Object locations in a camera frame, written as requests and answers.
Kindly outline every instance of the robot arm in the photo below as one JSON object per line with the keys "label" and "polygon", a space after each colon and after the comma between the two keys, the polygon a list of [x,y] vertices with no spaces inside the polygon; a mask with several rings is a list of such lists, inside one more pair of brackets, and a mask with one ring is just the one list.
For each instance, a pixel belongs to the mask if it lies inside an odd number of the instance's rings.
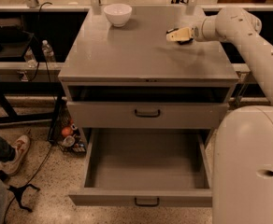
{"label": "robot arm", "polygon": [[[273,46],[259,36],[257,18],[227,7],[200,18],[189,31],[182,29],[169,33],[167,40],[232,43],[273,105]],[[273,107],[242,107],[225,117],[213,159],[212,222],[273,223]]]}
{"label": "robot arm", "polygon": [[182,28],[168,34],[166,39],[181,41],[189,36],[198,42],[232,43],[273,105],[273,46],[259,36],[261,27],[260,20],[244,9],[226,7],[218,15],[200,19],[192,28]]}

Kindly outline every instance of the drawer handle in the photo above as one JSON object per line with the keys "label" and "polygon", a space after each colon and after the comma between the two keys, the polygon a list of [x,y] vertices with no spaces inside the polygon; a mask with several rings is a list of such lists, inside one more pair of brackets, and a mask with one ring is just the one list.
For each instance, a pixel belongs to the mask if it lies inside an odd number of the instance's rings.
{"label": "drawer handle", "polygon": [[140,118],[157,118],[161,115],[161,111],[158,109],[153,112],[140,112],[135,109],[135,115]]}
{"label": "drawer handle", "polygon": [[156,206],[159,206],[159,198],[157,198],[156,203],[153,203],[153,204],[140,204],[137,202],[137,198],[135,198],[135,205],[141,206],[141,207],[156,207]]}

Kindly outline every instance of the white bowl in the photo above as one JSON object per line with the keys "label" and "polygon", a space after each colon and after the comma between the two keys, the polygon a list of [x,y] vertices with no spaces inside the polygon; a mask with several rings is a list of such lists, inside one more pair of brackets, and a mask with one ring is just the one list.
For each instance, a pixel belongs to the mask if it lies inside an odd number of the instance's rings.
{"label": "white bowl", "polygon": [[107,19],[116,27],[124,26],[131,16],[132,8],[126,4],[111,4],[103,9]]}

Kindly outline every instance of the gray cabinet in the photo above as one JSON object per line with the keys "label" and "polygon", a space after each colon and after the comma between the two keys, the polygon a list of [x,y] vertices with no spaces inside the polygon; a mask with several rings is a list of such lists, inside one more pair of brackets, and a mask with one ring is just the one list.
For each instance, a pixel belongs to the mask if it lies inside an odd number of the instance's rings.
{"label": "gray cabinet", "polygon": [[76,205],[211,206],[206,144],[237,75],[220,43],[167,43],[204,16],[186,6],[133,7],[123,28],[90,10],[59,75],[88,143]]}

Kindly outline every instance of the cabinet top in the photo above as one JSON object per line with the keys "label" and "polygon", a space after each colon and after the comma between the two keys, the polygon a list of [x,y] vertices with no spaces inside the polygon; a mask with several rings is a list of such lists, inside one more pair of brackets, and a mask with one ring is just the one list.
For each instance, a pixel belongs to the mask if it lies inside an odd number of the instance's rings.
{"label": "cabinet top", "polygon": [[130,20],[112,26],[104,7],[92,7],[59,78],[62,81],[236,80],[219,42],[180,45],[167,30],[205,16],[200,7],[134,6]]}

